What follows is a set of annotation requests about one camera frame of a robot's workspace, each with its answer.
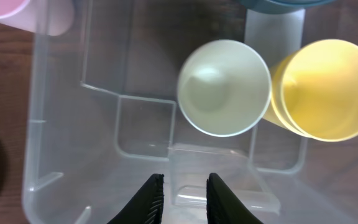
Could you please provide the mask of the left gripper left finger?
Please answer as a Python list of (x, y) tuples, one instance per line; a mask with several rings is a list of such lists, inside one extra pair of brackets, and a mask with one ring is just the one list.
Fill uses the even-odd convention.
[(161, 224), (163, 174), (152, 174), (126, 206), (108, 224)]

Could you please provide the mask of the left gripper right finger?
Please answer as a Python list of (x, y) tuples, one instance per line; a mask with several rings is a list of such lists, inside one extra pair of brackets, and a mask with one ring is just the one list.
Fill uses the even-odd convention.
[(210, 173), (206, 182), (208, 224), (263, 224), (218, 176)]

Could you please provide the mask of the clear plastic storage container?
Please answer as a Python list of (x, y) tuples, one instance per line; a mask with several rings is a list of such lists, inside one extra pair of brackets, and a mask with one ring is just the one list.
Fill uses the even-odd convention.
[(262, 14), (237, 1), (37, 1), (22, 203), (31, 223), (107, 223), (152, 174), (164, 223), (206, 223), (217, 173), (264, 223), (358, 223), (358, 137), (321, 142), (261, 120), (198, 131), (177, 76), (199, 46), (244, 42), (273, 65), (322, 39), (358, 45), (358, 1)]

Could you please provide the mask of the yellow cup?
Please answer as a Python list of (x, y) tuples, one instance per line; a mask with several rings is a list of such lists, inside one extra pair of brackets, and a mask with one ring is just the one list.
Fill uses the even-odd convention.
[(338, 39), (313, 42), (287, 57), (275, 74), (282, 118), (319, 141), (358, 136), (358, 46)]
[(308, 137), (306, 133), (300, 131), (291, 121), (287, 115), (285, 108), (285, 100), (283, 99), (283, 73), (290, 63), (294, 54), (287, 56), (281, 62), (269, 68), (270, 76), (272, 79), (272, 93), (271, 100), (263, 119), (276, 124), (277, 126), (287, 129), (297, 135)]

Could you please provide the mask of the cream cup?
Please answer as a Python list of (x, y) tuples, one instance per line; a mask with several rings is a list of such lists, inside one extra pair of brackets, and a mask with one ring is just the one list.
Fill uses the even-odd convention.
[(243, 42), (223, 39), (202, 45), (185, 60), (177, 100), (197, 130), (225, 138), (248, 131), (262, 119), (271, 91), (263, 58)]

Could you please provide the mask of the dark blue bowl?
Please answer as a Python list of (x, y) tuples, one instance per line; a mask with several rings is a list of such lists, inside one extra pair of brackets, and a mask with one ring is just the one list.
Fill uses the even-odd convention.
[(285, 14), (320, 6), (335, 0), (236, 0), (245, 8), (264, 14)]

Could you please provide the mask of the pink cup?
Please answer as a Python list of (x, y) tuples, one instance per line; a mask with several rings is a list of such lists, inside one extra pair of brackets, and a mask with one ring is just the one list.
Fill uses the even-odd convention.
[(0, 0), (0, 24), (58, 36), (72, 25), (72, 0)]

